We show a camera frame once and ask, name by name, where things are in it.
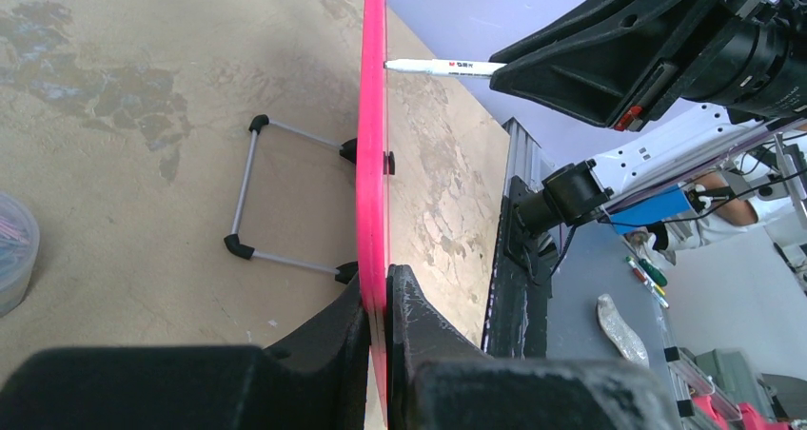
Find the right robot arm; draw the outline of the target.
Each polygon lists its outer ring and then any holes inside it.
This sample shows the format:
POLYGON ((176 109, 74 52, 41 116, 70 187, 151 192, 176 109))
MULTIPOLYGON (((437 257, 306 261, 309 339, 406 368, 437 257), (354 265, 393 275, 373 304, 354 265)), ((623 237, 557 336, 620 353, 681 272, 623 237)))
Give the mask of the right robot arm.
POLYGON ((806 115, 806 0, 586 0, 495 52, 491 89, 633 142, 518 200, 522 229, 585 225, 806 115))

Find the white whiteboard marker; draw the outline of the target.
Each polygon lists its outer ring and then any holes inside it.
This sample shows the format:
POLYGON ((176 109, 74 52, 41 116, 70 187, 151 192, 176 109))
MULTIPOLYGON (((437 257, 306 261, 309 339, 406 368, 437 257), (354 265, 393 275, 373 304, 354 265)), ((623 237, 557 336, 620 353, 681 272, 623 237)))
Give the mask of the white whiteboard marker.
POLYGON ((489 79, 505 64, 449 59, 394 59, 384 62, 384 68, 401 73, 418 73, 443 77, 489 79))

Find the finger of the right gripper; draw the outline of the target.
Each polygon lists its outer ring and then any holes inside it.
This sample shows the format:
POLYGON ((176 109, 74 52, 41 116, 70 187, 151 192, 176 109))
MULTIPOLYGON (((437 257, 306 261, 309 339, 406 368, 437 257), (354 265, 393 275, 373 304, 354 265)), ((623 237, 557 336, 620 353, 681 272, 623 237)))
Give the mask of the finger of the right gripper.
POLYGON ((735 28, 723 0, 585 0, 491 56, 492 90, 594 127, 641 130, 735 28))

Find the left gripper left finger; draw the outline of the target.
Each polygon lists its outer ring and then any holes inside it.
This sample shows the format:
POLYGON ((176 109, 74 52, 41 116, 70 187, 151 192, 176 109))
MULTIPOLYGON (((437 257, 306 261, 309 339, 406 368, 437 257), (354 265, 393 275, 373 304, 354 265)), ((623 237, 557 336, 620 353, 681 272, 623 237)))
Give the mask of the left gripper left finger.
POLYGON ((1 390, 5 429, 360 429, 359 284, 272 345, 53 348, 1 390))

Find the pink-framed whiteboard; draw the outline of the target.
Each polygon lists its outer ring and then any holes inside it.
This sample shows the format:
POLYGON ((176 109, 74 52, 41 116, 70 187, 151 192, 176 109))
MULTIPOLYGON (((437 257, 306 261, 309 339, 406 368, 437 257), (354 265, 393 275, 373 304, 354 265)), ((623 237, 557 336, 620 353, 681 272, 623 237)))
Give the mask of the pink-framed whiteboard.
POLYGON ((388 427, 384 333, 388 268, 386 43, 386 0, 364 0, 356 163, 358 278, 369 318, 370 356, 379 405, 384 426, 388 427))

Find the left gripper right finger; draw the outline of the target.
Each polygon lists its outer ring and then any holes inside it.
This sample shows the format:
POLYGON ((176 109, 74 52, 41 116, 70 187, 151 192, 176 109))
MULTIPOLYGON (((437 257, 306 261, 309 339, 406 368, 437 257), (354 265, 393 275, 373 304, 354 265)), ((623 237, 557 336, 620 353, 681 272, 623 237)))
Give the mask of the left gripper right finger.
POLYGON ((391 429, 676 429, 658 379, 627 361, 497 359, 426 298, 412 268, 387 275, 391 429))

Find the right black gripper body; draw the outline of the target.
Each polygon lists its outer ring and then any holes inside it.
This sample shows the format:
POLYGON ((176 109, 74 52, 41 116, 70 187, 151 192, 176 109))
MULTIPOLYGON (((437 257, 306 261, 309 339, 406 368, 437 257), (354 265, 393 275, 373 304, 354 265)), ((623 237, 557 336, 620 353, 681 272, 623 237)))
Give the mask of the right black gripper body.
POLYGON ((638 131, 678 99, 727 108, 736 121, 789 116, 789 0, 647 0, 662 24, 631 13, 631 49, 648 74, 620 108, 616 130, 638 131))

